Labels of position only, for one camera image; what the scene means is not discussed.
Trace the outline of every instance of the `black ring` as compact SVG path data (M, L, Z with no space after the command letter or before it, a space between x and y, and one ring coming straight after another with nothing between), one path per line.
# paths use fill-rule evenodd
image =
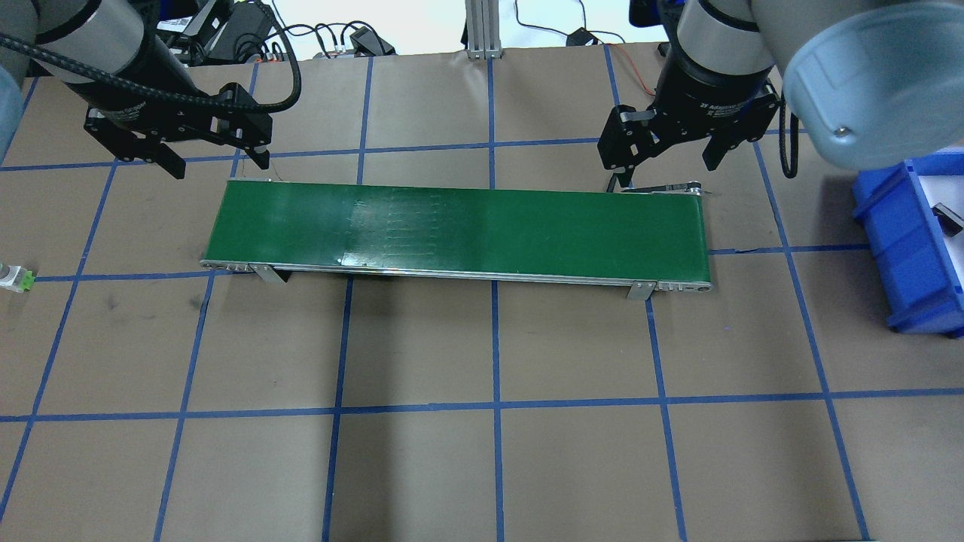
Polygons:
M84 26L84 23L87 22L87 20L91 18L91 15L95 14L99 8L100 0L90 0L84 5L83 9L74 14L74 16L69 18L64 24L37 34L37 44L43 45L69 36L71 32Z
M727 26L732 26L747 32L760 32L760 27L757 26L757 23L724 14L723 12L719 11L716 6L713 6L713 4L710 3L710 0L700 0L700 6L702 6L703 10L706 11L711 17Z

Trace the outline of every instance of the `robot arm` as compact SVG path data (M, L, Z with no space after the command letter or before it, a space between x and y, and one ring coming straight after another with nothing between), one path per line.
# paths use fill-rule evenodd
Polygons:
M632 169L672 145L710 137L713 170L760 139L781 104L817 151L848 169L886 167L964 137L961 0L688 0L661 3L670 40L656 99L619 105L599 141L625 186Z
M255 3L277 27L271 10L260 0ZM281 102L260 105L236 83L209 96L194 85L184 66L125 0L5 0L5 4L11 6L5 6L0 23L0 46L4 47L0 48L0 83L15 88L15 96L8 93L4 105L6 124L19 118L15 105L27 55L90 104L84 129L120 160L142 158L183 178L184 160L166 143L203 139L243 149L255 164L267 169L269 114L297 101L301 92L297 62L291 63L292 93ZM287 35L281 33L281 39L293 59ZM13 129L7 130L7 143Z

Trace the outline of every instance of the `blue plastic bin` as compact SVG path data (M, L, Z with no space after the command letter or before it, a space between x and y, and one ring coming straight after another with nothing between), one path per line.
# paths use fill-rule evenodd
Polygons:
M964 149L944 149L861 172L853 186L853 216L867 230L893 311L887 323L902 333L964 337L964 288L919 178L960 175Z

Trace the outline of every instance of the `metal post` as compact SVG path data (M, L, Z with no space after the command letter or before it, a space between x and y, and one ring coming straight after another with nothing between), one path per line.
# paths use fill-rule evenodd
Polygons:
M469 31L469 58L502 58L498 38L498 0L466 0L466 28Z

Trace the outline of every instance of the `metal bracket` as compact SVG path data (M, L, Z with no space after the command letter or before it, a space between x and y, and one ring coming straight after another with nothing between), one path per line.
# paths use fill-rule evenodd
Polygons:
M498 0L466 0L470 60L502 58L498 37Z
M653 282L638 282L632 283L629 287L629 293L626 298L630 301L646 301L650 298L653 290L656 289L656 283Z
M291 276L291 271L278 271L266 263L250 263L248 266L262 281L271 285L283 285Z

